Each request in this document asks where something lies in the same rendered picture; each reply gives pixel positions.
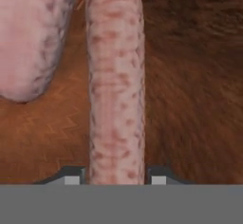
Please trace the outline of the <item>pink speckled sausage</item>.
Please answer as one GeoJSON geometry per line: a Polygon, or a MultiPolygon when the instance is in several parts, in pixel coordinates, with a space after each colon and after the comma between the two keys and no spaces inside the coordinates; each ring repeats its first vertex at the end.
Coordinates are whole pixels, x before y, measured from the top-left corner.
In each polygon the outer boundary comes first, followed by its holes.
{"type": "Polygon", "coordinates": [[[45,93],[60,63],[75,0],[0,0],[0,97],[45,93]]]}
{"type": "Polygon", "coordinates": [[[141,0],[86,0],[90,182],[142,185],[145,35],[141,0]]]}

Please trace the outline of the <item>brown wooden bowl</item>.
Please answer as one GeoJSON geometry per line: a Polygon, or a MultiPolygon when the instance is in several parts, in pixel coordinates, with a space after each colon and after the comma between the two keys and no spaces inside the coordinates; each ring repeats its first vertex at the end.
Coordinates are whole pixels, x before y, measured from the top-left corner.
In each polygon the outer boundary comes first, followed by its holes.
{"type": "MultiPolygon", "coordinates": [[[[167,166],[198,184],[243,184],[243,0],[141,0],[144,179],[167,166]]],[[[0,184],[64,166],[90,182],[86,0],[75,0],[62,57],[29,102],[0,97],[0,184]]]]}

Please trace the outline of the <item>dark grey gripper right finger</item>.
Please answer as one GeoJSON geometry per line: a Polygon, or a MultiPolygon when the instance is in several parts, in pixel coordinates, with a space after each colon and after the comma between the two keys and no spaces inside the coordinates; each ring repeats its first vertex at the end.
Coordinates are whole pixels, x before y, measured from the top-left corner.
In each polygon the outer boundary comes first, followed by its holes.
{"type": "Polygon", "coordinates": [[[149,166],[147,183],[151,185],[193,184],[191,180],[178,177],[169,167],[149,166]]]}

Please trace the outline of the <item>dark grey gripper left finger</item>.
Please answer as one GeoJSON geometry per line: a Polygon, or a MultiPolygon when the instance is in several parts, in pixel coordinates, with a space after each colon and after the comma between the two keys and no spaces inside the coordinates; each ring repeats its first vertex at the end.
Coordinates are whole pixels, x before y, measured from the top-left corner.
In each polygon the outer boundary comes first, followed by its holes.
{"type": "Polygon", "coordinates": [[[36,181],[37,185],[59,183],[64,185],[85,184],[85,168],[83,166],[64,166],[52,176],[36,181]]]}

